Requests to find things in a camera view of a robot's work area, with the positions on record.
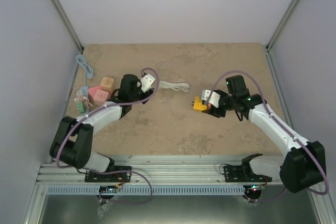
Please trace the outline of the yellow cube socket adapter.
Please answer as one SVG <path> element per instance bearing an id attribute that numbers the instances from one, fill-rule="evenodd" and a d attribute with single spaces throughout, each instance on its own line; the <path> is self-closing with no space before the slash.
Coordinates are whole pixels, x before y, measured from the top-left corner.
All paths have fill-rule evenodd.
<path id="1" fill-rule="evenodd" d="M 203 111 L 206 111 L 208 109 L 208 106 L 205 105 L 203 103 L 203 100 L 196 96 L 194 101 L 192 102 L 192 107 L 193 107 L 193 110 L 196 111 L 196 112 L 203 112 Z"/>

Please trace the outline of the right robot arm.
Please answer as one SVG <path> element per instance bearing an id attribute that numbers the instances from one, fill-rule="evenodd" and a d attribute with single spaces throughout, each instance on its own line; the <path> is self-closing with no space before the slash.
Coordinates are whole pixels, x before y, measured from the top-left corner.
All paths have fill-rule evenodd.
<path id="1" fill-rule="evenodd" d="M 256 153 L 242 159 L 240 171 L 226 165 L 227 182 L 242 179 L 244 182 L 278 179 L 292 193 L 325 183 L 324 193 L 329 191 L 326 157 L 323 145 L 311 142 L 295 132 L 267 104 L 260 92 L 250 94 L 241 75 L 226 78 L 227 92 L 203 90 L 196 102 L 200 111 L 216 118 L 235 112 L 239 121 L 247 119 L 259 127 L 278 147 L 281 158 L 267 158 Z"/>

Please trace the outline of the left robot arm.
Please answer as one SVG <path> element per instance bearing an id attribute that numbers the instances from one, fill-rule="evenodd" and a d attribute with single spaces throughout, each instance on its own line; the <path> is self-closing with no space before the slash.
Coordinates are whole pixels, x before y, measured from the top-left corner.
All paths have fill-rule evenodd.
<path id="1" fill-rule="evenodd" d="M 156 90 L 156 77 L 142 73 L 141 78 L 125 74 L 120 87 L 92 112 L 72 118 L 64 117 L 58 126 L 49 154 L 60 168 L 73 167 L 97 172 L 108 182 L 115 175 L 115 161 L 92 150 L 93 136 L 107 125 L 123 118 L 135 104 L 145 104 Z"/>

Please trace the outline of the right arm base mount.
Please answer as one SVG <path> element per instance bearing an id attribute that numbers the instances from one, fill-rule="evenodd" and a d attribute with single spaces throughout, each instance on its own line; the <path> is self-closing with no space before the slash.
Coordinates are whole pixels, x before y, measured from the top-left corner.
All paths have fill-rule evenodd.
<path id="1" fill-rule="evenodd" d="M 223 168 L 225 182 L 227 183 L 265 183 L 266 180 L 262 176 L 248 175 L 245 176 L 240 166 L 225 165 Z"/>

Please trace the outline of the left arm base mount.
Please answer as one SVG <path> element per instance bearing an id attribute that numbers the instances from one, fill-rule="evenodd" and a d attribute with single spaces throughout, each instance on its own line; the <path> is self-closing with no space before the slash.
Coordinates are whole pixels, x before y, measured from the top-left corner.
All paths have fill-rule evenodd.
<path id="1" fill-rule="evenodd" d="M 86 172 L 86 183 L 128 183 L 131 179 L 131 166 L 114 166 L 108 168 L 103 174 Z"/>

